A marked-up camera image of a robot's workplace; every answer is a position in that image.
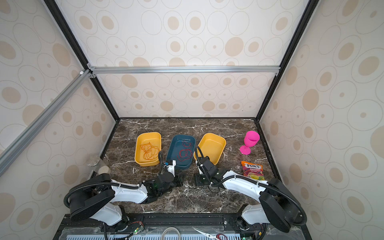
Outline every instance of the glass jar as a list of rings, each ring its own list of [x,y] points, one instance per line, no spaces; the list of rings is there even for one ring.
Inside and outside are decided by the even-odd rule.
[[[111,173],[111,169],[97,155],[90,156],[86,161],[86,164],[99,175],[103,173]]]

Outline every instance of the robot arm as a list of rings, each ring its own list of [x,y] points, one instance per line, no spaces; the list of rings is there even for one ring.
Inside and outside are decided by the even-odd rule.
[[[70,208],[71,220],[81,221],[87,218],[114,225],[117,230],[127,227],[128,218],[124,208],[111,202],[135,202],[148,204],[156,201],[163,194],[170,192],[173,187],[182,186],[182,179],[175,175],[172,166],[154,179],[142,184],[126,184],[112,180],[109,174],[100,174],[84,183],[73,187],[64,198],[64,203]]]
[[[218,169],[207,156],[199,157],[197,166],[200,170],[200,174],[195,174],[197,186],[211,185],[234,190],[261,203],[247,205],[242,209],[237,219],[242,225],[240,228],[247,229],[255,223],[271,223],[280,231],[289,232],[292,225],[305,224],[306,215],[303,208],[280,180],[254,180],[225,168]],[[296,222],[299,214],[302,220]]]

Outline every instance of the blue plastic tray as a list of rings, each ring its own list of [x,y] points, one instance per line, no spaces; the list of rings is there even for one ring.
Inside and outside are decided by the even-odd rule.
[[[176,135],[170,143],[167,161],[175,160],[176,169],[188,169],[192,163],[196,139],[189,135]]]

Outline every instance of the pink wine glass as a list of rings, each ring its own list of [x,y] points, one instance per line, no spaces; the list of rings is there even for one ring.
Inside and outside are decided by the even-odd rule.
[[[260,135],[255,131],[249,131],[244,137],[244,144],[240,147],[240,152],[244,155],[249,155],[251,153],[251,147],[257,144],[260,140]]]

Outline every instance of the white cable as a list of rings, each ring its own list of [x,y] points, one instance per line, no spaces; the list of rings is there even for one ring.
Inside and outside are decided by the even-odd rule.
[[[180,232],[179,230],[177,230],[176,228],[174,227],[169,227],[167,229],[164,230],[164,232],[161,234],[161,238],[160,240],[164,240],[165,239],[165,235],[167,234],[167,232],[171,231],[171,230],[174,230],[175,232],[177,232],[177,235],[179,236],[179,239],[178,240],[181,240],[181,236],[180,236]]]

